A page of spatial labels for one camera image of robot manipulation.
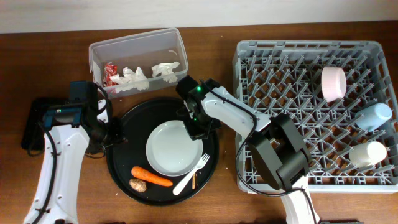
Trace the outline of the grey plate with food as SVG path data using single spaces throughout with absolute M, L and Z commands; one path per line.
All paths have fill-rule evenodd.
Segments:
M 192 140 L 183 121 L 171 120 L 156 127 L 146 143 L 150 166 L 167 177 L 190 172 L 203 154 L 203 141 Z

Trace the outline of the orange carrot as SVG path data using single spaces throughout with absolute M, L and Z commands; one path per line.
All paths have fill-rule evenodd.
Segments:
M 141 179 L 156 185 L 160 185 L 160 186 L 164 186 L 164 187 L 171 187 L 173 186 L 173 183 L 171 180 L 169 179 L 165 179 L 163 177 L 159 177 L 158 175 L 155 175 L 151 172 L 149 172 L 148 170 L 145 170 L 142 167 L 139 166 L 134 166 L 131 169 L 131 174 L 137 178 L 137 179 Z

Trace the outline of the wooden chopstick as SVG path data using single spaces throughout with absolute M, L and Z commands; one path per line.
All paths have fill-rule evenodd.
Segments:
M 196 173 L 193 174 L 192 176 L 192 189 L 194 190 L 196 186 Z

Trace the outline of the white napkin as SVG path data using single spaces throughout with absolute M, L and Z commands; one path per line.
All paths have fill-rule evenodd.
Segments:
M 149 88 L 149 81 L 140 67 L 137 67 L 135 72 L 125 67 L 123 68 L 122 76 L 117 73 L 116 75 L 110 76 L 110 80 L 116 83 L 116 93 L 128 91 L 133 88 L 137 88 L 139 91 Z

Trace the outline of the brown mushroom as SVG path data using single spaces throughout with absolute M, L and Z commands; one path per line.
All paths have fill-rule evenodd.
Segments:
M 146 183 L 141 179 L 131 179 L 129 185 L 137 192 L 145 192 L 147 190 Z

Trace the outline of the red candy wrapper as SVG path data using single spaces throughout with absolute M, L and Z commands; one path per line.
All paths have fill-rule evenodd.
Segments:
M 115 82 L 112 81 L 111 77 L 117 75 L 117 66 L 112 63 L 107 63 L 104 66 L 104 78 L 103 78 L 103 86 L 114 86 Z

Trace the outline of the white tissue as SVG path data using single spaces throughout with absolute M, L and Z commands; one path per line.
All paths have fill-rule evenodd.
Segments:
M 173 69 L 180 65 L 179 62 L 173 63 L 160 63 L 152 67 L 152 76 L 160 75 L 165 82 L 174 83 L 177 81 L 177 76 L 174 74 Z

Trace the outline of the pink bowl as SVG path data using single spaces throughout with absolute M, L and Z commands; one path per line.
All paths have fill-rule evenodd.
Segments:
M 346 76 L 342 68 L 324 67 L 321 74 L 323 98 L 332 102 L 346 94 Z

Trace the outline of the white cup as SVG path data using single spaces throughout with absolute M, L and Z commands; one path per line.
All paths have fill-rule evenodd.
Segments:
M 377 141 L 366 142 L 353 146 L 348 154 L 349 160 L 357 168 L 373 166 L 381 162 L 387 156 L 386 147 Z

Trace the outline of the light blue cup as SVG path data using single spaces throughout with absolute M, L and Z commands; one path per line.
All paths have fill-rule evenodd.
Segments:
M 356 124 L 366 131 L 374 131 L 392 117 L 392 110 L 385 103 L 376 103 L 356 113 Z

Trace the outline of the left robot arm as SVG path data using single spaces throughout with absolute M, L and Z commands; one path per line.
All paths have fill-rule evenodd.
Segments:
M 104 100 L 92 106 L 51 106 L 45 112 L 38 124 L 44 134 L 44 160 L 24 223 L 78 223 L 83 158 L 117 142 L 112 113 L 112 106 Z

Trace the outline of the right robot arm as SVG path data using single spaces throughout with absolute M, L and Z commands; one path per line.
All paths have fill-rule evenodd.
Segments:
M 248 148 L 254 167 L 282 199 L 287 223 L 318 223 L 308 191 L 311 154 L 289 115 L 273 117 L 261 113 L 232 96 L 217 81 L 181 79 L 176 92 L 184 100 L 178 112 L 192 140 L 206 139 L 222 124 L 243 137 L 236 153 L 238 161 Z

